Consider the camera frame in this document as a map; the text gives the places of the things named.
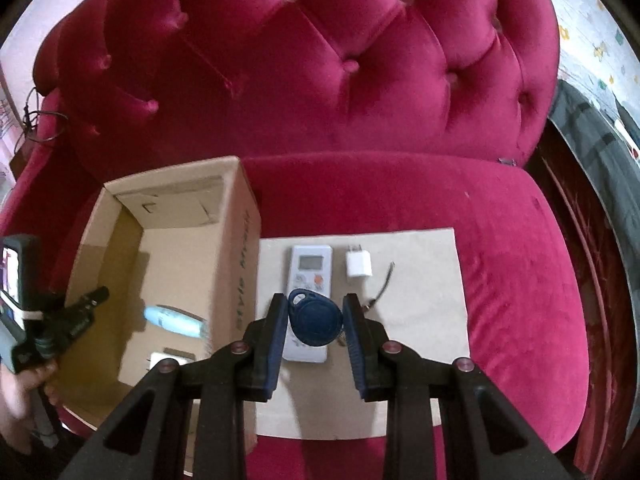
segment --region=sofa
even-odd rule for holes
[[[263,237],[453,227],[471,357],[556,452],[584,413],[586,331],[522,168],[558,55],[550,0],[85,0],[35,61],[62,116],[41,116],[53,139],[0,233],[39,235],[40,285],[65,290],[102,183],[222,155],[241,157]],[[248,476],[379,478],[383,443],[262,436]]]

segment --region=white remote control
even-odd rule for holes
[[[323,296],[331,296],[331,255],[328,245],[296,245],[291,250],[291,266],[287,296],[295,288],[306,288]],[[303,363],[324,363],[326,346],[309,346],[301,342],[287,326],[282,357],[287,361]]]

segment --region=white power adapter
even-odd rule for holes
[[[365,278],[372,274],[369,251],[362,247],[347,251],[347,278]]]

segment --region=cardboard box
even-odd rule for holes
[[[60,392],[67,409],[96,428],[146,374],[151,352],[200,360],[240,339],[255,317],[259,238],[260,215],[236,157],[106,183],[82,236],[66,301],[100,285],[109,287],[111,297],[62,358]],[[152,325],[143,317],[150,304],[205,319],[209,338]],[[250,449],[255,407],[246,404]]]

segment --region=light blue object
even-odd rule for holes
[[[153,323],[169,332],[188,337],[203,337],[206,332],[206,326],[203,320],[197,317],[191,317],[188,314],[178,312],[166,306],[146,306],[145,319],[149,323]]]

